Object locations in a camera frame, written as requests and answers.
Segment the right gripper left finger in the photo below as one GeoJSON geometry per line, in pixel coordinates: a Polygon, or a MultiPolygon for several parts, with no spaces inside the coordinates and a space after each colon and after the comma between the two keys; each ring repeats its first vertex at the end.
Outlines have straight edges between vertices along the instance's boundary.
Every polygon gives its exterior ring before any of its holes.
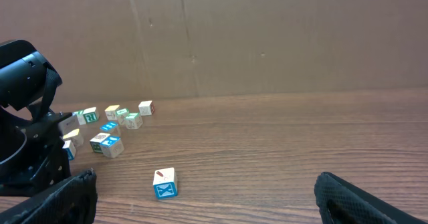
{"type": "Polygon", "coordinates": [[[92,224],[98,194],[94,169],[62,180],[1,213],[1,224],[92,224]]]}

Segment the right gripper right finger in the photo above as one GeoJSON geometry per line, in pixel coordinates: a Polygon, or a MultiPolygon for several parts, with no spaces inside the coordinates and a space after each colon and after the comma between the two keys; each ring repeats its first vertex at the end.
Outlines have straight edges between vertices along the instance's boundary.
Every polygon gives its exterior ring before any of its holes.
{"type": "Polygon", "coordinates": [[[329,172],[314,194],[323,224],[427,224],[329,172]]]}

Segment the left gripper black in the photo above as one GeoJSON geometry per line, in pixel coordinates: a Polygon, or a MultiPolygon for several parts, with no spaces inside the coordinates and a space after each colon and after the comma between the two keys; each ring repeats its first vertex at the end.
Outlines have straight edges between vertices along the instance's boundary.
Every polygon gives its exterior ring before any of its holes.
{"type": "Polygon", "coordinates": [[[72,114],[49,113],[1,135],[1,196],[32,197],[71,177],[60,124],[72,114]]]}

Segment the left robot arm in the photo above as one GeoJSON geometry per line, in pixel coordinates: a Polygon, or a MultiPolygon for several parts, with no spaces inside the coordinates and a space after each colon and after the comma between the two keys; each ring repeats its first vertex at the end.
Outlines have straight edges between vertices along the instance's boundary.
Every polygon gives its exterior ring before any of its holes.
{"type": "Polygon", "coordinates": [[[50,108],[61,84],[31,43],[1,44],[1,195],[32,197],[70,177],[62,137],[79,122],[50,108]]]}

